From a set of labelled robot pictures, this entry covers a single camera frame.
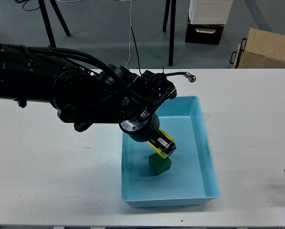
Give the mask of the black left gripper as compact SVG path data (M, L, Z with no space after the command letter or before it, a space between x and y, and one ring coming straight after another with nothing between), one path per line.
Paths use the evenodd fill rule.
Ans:
M146 142L159 137L159 118L156 114L144 122L139 122L136 118L125 120L119 127L136 142ZM160 156L171 156L177 148L173 140L161 137L157 139L155 147Z

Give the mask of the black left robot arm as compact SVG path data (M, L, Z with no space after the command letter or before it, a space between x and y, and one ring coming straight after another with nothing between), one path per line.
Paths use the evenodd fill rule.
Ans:
M50 103L78 132L94 123L119 124L133 140L170 155L176 145L155 112L176 94L163 73L137 75L75 50L0 43L0 98L22 108L28 101Z

